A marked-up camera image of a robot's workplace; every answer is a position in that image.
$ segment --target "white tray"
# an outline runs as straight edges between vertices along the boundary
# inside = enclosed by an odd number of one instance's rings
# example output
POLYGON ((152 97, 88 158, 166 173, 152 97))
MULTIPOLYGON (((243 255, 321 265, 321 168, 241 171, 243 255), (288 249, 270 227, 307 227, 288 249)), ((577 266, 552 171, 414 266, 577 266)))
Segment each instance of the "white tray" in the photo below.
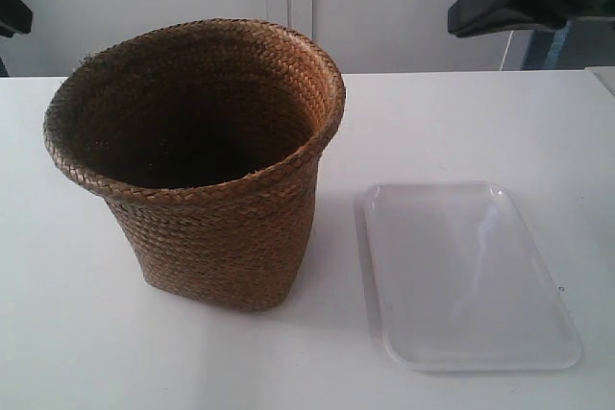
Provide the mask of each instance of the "white tray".
POLYGON ((581 344, 508 195, 380 185, 364 202, 384 342, 421 371, 557 370, 581 344))

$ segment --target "brown basket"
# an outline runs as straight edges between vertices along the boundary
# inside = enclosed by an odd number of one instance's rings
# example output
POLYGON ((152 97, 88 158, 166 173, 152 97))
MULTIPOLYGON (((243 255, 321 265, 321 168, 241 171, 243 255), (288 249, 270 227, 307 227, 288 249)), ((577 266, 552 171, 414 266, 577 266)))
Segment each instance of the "brown basket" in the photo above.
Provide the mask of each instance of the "brown basket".
POLYGON ((301 264, 344 100, 339 71, 304 36, 201 21, 88 59, 51 102, 45 143, 105 198, 150 284, 265 309, 301 264))

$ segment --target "table surface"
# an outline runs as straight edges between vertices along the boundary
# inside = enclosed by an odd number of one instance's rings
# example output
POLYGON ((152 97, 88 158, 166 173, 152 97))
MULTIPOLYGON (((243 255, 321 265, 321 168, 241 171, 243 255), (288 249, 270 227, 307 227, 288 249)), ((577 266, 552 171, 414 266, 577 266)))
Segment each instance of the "table surface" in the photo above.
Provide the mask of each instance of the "table surface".
POLYGON ((288 300, 239 314, 145 284, 42 142, 61 79, 0 80, 0 408, 615 408, 615 99, 587 71, 349 75, 288 300), (558 373, 421 374, 383 350, 356 196, 492 181, 571 312, 558 373))

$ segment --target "woven texture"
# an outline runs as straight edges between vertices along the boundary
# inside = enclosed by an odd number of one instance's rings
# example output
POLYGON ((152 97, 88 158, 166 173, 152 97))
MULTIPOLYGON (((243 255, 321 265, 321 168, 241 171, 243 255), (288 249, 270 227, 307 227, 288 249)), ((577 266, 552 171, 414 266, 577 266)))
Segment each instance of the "woven texture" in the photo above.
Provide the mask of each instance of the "woven texture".
POLYGON ((150 284, 261 310, 283 301, 303 259, 344 100, 306 37, 200 21, 86 60, 46 112, 45 144, 107 201, 150 284))

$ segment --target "plastic tray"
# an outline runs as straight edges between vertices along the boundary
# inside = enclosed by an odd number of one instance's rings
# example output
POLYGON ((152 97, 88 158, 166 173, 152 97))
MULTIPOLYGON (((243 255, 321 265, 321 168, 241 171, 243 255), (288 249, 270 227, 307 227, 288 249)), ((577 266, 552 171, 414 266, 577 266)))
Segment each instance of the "plastic tray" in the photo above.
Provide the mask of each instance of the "plastic tray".
POLYGON ((579 360, 557 287, 499 186, 380 185, 364 211, 395 358, 439 372, 557 370, 579 360))

